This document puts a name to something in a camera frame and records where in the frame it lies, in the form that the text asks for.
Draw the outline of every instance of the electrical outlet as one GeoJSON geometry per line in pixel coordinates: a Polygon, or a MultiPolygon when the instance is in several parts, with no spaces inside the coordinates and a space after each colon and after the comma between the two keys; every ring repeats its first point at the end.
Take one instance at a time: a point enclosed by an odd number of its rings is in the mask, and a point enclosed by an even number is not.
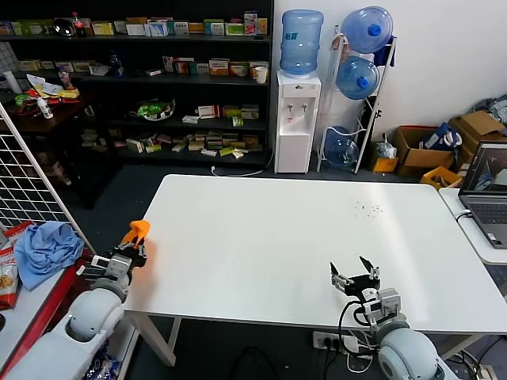
{"type": "Polygon", "coordinates": [[[481,365],[478,371],[478,380],[498,380],[492,366],[481,365]]]}
{"type": "MultiPolygon", "coordinates": [[[[314,348],[317,348],[319,350],[326,350],[327,347],[324,345],[324,339],[330,338],[331,342],[333,340],[338,339],[338,334],[333,334],[331,332],[321,332],[321,331],[314,331],[313,333],[313,344],[314,348]]],[[[359,347],[357,345],[357,338],[350,335],[341,335],[341,338],[343,339],[343,343],[350,351],[358,352],[359,347]]]]}

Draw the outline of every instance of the wire grid panel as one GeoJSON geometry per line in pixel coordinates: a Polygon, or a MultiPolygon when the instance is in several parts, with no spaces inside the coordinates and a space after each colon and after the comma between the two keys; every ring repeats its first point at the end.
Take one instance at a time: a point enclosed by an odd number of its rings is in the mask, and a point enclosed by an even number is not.
{"type": "Polygon", "coordinates": [[[0,226],[5,229],[27,220],[65,222],[95,253],[1,103],[0,117],[0,124],[11,132],[0,132],[0,226]]]}

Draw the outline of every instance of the laptop keyboard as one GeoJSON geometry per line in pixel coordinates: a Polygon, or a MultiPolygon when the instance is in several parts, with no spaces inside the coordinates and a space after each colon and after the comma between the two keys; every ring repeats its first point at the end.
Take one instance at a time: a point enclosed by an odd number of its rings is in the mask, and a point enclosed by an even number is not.
{"type": "Polygon", "coordinates": [[[468,207],[484,224],[507,224],[507,203],[469,203],[468,207]]]}

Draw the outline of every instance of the white desk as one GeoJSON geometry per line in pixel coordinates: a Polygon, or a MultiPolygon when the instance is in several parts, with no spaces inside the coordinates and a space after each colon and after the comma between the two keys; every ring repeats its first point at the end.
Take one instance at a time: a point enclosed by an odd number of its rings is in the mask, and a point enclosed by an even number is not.
{"type": "MultiPolygon", "coordinates": [[[[329,262],[359,275],[359,255],[401,294],[412,328],[507,332],[507,304],[428,185],[171,175],[145,219],[148,261],[124,307],[168,365],[181,317],[336,327],[348,299],[329,262]],[[148,314],[177,317],[169,347],[148,314]]],[[[358,328],[352,313],[343,326],[358,328]]]]}
{"type": "MultiPolygon", "coordinates": [[[[453,215],[466,210],[466,207],[459,201],[458,188],[442,188],[439,193],[453,215]]],[[[507,265],[507,249],[493,248],[473,218],[459,218],[458,224],[483,263],[507,265]]]]}

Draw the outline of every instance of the laptop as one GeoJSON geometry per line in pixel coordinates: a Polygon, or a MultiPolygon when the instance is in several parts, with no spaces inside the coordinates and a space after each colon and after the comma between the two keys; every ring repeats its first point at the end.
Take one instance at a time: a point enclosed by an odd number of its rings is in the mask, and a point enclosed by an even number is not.
{"type": "Polygon", "coordinates": [[[481,142],[459,200],[490,244],[507,249],[507,142],[481,142]]]}

